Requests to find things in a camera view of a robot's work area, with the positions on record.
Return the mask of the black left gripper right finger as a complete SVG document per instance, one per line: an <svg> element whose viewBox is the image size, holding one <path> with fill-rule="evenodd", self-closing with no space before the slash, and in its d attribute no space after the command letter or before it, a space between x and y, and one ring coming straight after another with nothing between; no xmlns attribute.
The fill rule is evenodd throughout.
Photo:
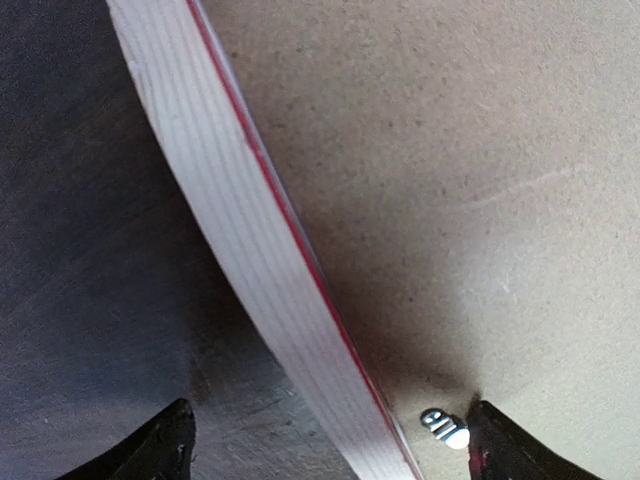
<svg viewBox="0 0 640 480"><path fill-rule="evenodd" d="M471 479L599 479L557 455L486 400L470 408L467 423Z"/></svg>

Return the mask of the red wooden picture frame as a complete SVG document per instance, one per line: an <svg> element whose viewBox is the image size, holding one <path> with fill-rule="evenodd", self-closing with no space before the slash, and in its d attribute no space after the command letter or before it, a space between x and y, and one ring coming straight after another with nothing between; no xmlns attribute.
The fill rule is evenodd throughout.
<svg viewBox="0 0 640 480"><path fill-rule="evenodd" d="M108 8L170 169L265 344L359 478L419 478L202 4L112 1Z"/></svg>

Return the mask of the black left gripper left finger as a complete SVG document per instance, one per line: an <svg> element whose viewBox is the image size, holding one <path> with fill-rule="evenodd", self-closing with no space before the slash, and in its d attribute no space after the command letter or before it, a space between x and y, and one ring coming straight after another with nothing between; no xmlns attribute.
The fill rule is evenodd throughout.
<svg viewBox="0 0 640 480"><path fill-rule="evenodd" d="M189 480L195 440L191 404L179 398L120 443L59 479Z"/></svg>

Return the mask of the brown backing board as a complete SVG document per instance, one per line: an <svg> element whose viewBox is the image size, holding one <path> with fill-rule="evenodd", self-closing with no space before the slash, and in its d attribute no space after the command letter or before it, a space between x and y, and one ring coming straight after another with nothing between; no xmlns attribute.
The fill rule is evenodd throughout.
<svg viewBox="0 0 640 480"><path fill-rule="evenodd" d="M639 5L209 1L365 364L419 425L482 397L639 475Z"/></svg>

